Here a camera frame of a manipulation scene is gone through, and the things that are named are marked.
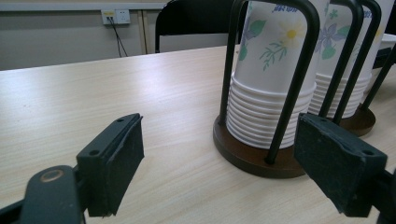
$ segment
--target table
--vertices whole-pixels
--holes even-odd
[[[142,160],[115,217],[88,223],[375,223],[338,214],[309,177],[245,173],[216,150],[225,48],[194,49],[0,72],[0,207],[27,181],[77,154],[114,119],[140,113]],[[396,168],[396,69],[370,108],[362,139]]]

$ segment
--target green leaf print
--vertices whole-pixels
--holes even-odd
[[[244,61],[244,59],[247,57],[248,54],[248,49],[247,47],[241,46],[241,49],[239,50],[239,61]]]
[[[322,59],[330,59],[335,54],[335,48],[332,46],[327,46],[322,52]]]
[[[349,29],[350,29],[350,26],[341,27],[341,28],[337,31],[337,34],[338,34],[338,35],[343,35],[345,38],[347,38],[347,33],[349,33]]]
[[[249,26],[249,31],[253,33],[253,36],[256,37],[262,32],[262,28],[264,28],[265,21],[254,21]]]

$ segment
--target wooden table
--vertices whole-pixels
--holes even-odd
[[[88,223],[375,223],[338,214],[309,177],[247,174],[216,150],[225,48],[0,72],[0,207],[29,178],[76,155],[110,122],[144,116],[143,159],[116,217]],[[363,140],[396,168],[396,69],[372,103]]]

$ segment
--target black chair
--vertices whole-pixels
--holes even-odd
[[[161,35],[228,34],[233,0],[172,0],[157,17],[155,24],[155,52],[160,52]],[[246,10],[239,20],[242,35]]]

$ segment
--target power outlet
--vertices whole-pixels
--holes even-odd
[[[129,9],[116,9],[117,24],[129,24],[131,23],[131,16],[129,15]]]
[[[110,20],[112,20],[114,24],[117,24],[116,10],[102,10],[103,25],[110,25]]]

